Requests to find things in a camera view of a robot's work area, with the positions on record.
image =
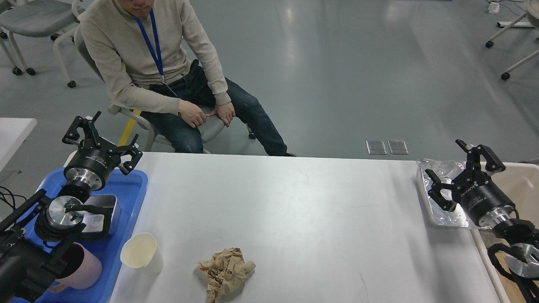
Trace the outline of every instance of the man's left hand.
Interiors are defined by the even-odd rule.
[[[236,116],[232,102],[228,102],[227,104],[223,105],[215,105],[215,108],[211,111],[211,113],[206,114],[206,117],[211,117],[215,114],[217,114],[219,119],[221,119],[227,127],[230,127],[232,119],[234,119]]]

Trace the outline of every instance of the white paper cup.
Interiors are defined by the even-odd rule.
[[[163,257],[157,240],[147,232],[134,235],[123,245],[120,260],[148,276],[154,276],[163,269]]]

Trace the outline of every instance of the pink cup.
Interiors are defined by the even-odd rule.
[[[64,253],[62,260],[67,266],[56,279],[60,284],[49,287],[53,293],[59,293],[68,287],[77,290],[88,288],[97,282],[103,270],[101,261],[76,242]]]

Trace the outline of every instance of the aluminum foil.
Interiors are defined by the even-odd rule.
[[[465,168],[463,161],[438,161],[430,159],[420,159],[417,161],[417,183],[421,192],[421,202],[423,203],[426,216],[431,223],[439,226],[461,227],[469,229],[485,229],[476,226],[466,215],[460,204],[457,204],[455,211],[444,211],[427,194],[431,188],[432,180],[427,176],[425,169],[432,169],[441,181],[451,183]],[[445,199],[451,199],[451,191],[443,189],[441,191]]]

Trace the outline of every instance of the man's right hand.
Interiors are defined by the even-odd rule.
[[[183,121],[189,124],[192,128],[196,128],[206,122],[206,115],[202,109],[189,101],[179,101],[178,113],[182,117]]]

